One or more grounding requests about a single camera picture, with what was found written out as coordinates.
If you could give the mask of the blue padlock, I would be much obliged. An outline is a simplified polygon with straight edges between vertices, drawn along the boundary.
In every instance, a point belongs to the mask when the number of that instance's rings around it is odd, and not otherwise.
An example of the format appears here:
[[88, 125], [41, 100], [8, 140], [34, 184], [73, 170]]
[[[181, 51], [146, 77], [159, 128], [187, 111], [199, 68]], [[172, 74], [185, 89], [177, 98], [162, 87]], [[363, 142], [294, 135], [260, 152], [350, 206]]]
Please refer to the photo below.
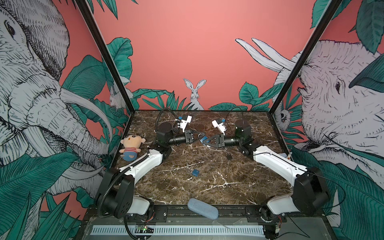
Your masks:
[[205, 144], [204, 141], [207, 140], [207, 139], [208, 139], [208, 137], [204, 136], [203, 138], [200, 139], [200, 142], [204, 145]]
[[195, 177], [198, 177], [199, 174], [200, 174], [200, 171], [198, 171], [198, 170], [193, 170], [192, 171], [192, 175], [195, 176]]

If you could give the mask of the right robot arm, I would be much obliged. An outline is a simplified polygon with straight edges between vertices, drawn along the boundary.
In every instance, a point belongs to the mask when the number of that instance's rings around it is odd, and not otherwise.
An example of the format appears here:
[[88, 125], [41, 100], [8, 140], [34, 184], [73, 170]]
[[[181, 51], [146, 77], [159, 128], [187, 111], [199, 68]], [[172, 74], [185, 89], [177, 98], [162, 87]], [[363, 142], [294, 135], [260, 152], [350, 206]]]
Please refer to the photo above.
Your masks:
[[292, 193], [271, 197], [260, 207], [260, 214], [265, 221], [292, 212], [312, 216], [330, 200], [329, 188], [320, 169], [297, 164], [261, 145], [252, 137], [251, 126], [246, 120], [235, 122], [233, 136], [226, 134], [225, 122], [224, 119], [212, 122], [220, 133], [205, 139], [205, 145], [214, 148], [237, 147], [244, 156], [268, 167], [293, 187]]

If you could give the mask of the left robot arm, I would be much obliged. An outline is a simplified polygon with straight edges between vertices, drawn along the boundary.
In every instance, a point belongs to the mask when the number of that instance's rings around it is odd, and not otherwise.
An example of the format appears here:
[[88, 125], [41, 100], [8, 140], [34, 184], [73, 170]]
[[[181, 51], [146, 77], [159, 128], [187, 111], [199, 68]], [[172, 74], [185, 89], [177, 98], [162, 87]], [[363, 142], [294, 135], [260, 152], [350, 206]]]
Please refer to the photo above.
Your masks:
[[169, 157], [173, 145], [192, 144], [205, 136], [194, 130], [177, 134], [169, 122], [162, 123], [156, 134], [144, 155], [122, 168], [106, 172], [95, 197], [98, 217], [121, 219], [126, 215], [140, 215], [143, 222], [152, 220], [154, 203], [148, 198], [134, 196], [136, 183]]

